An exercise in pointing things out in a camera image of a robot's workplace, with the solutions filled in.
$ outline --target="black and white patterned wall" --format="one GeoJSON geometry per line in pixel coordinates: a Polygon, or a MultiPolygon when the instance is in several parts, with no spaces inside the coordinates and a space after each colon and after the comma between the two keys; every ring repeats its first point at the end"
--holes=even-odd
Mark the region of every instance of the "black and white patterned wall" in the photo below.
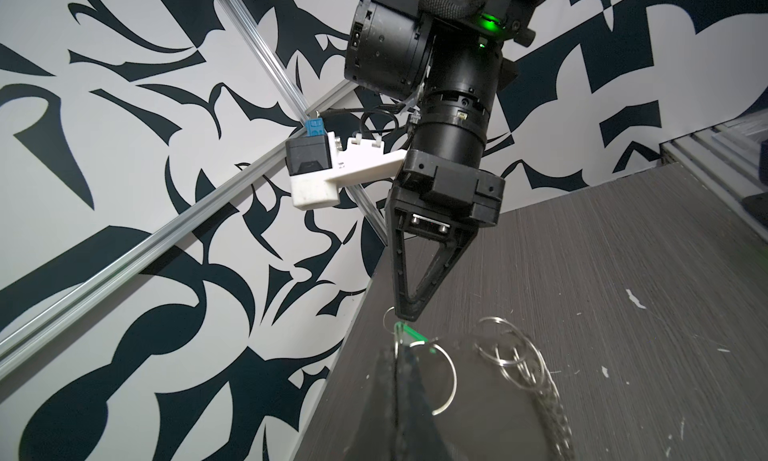
{"type": "MultiPolygon", "coordinates": [[[[310,103],[341,80],[358,0],[244,1],[310,103]]],[[[507,178],[504,209],[766,107],[766,13],[547,0],[532,47],[504,47],[521,76],[482,165],[507,178]]],[[[0,22],[2,339],[299,123],[214,0],[0,0],[0,22]]],[[[367,189],[382,206],[388,187],[367,189]]],[[[276,168],[237,196],[0,400],[0,459],[289,459],[382,252],[349,197],[305,213],[289,190],[276,168]]]]}

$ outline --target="white debris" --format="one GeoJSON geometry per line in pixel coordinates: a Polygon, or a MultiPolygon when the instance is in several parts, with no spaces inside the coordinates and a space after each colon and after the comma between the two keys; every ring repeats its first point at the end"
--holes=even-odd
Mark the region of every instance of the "white debris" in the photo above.
{"type": "Polygon", "coordinates": [[[634,303],[634,305],[639,307],[641,310],[645,309],[645,306],[640,304],[640,300],[637,297],[634,296],[632,291],[627,290],[627,294],[629,294],[629,301],[632,301],[634,303]]]}

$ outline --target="gray wood grain surface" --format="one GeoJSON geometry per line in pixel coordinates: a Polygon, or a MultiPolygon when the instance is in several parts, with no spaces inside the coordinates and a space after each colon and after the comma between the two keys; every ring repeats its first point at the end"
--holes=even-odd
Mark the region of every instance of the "gray wood grain surface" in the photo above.
{"type": "MultiPolygon", "coordinates": [[[[427,243],[407,249],[423,270],[427,243]]],[[[343,457],[392,340],[390,275],[385,251],[297,461],[343,457]]],[[[483,316],[532,335],[579,459],[768,459],[768,247],[678,164],[504,214],[413,326],[483,316]]]]}

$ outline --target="blue connector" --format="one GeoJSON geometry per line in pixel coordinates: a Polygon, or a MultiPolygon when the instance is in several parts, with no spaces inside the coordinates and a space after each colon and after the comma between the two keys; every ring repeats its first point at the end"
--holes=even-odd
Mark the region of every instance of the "blue connector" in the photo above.
{"type": "Polygon", "coordinates": [[[326,133],[326,126],[322,123],[322,118],[308,119],[304,121],[304,126],[307,137],[322,136],[326,133]]]}

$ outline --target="wallpaper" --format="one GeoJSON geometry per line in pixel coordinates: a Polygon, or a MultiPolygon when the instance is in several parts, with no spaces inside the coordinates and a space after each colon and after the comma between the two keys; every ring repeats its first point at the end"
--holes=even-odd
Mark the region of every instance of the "wallpaper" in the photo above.
{"type": "MultiPolygon", "coordinates": [[[[342,79],[357,1],[244,0],[310,103],[342,79]]],[[[661,142],[768,107],[767,13],[544,2],[533,45],[504,47],[521,76],[482,162],[507,178],[503,209],[652,167],[661,142]]],[[[0,19],[2,338],[300,124],[214,0],[0,0],[0,19]]],[[[339,106],[382,102],[358,88],[339,106]]],[[[346,143],[358,118],[326,126],[346,143]]],[[[389,181],[366,189],[383,207],[389,181]]],[[[294,209],[283,166],[236,196],[0,399],[0,459],[290,459],[383,249],[341,199],[294,209]]]]}

